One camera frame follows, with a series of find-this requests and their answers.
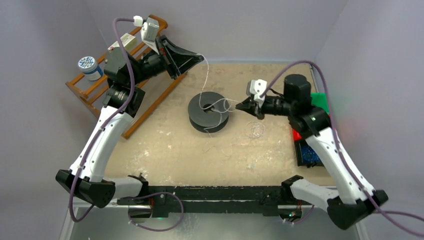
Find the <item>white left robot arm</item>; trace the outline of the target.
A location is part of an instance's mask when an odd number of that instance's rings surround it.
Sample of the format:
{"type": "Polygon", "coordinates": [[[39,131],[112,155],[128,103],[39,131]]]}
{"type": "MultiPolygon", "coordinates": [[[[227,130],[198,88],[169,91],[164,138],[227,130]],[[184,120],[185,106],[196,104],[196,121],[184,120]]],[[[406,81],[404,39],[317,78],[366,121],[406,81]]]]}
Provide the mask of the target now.
{"type": "Polygon", "coordinates": [[[123,132],[129,127],[144,99],[138,84],[163,72],[177,79],[204,57],[173,44],[164,35],[158,36],[141,59],[115,47],[105,57],[104,74],[108,90],[97,124],[87,144],[68,169],[60,169],[55,179],[69,193],[97,208],[113,199],[130,197],[138,205],[149,199],[147,182],[129,175],[116,180],[104,177],[109,158],[123,132]]]}

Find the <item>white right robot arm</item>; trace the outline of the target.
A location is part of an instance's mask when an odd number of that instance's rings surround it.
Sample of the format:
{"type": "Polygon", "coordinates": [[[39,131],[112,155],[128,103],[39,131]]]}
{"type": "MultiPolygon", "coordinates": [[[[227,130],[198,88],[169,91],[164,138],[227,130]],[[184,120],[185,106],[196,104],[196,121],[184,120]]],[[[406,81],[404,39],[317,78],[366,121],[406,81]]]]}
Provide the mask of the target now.
{"type": "Polygon", "coordinates": [[[246,87],[247,97],[236,105],[236,109],[259,120],[265,115],[287,117],[291,128],[315,151],[336,185],[336,189],[331,190],[296,175],[281,184],[280,196],[284,202],[306,201],[326,211],[339,229],[346,230],[388,200],[386,192],[375,189],[344,153],[329,114],[313,104],[311,84],[305,76],[287,75],[283,93],[269,96],[267,91],[265,80],[250,80],[246,87]]]}

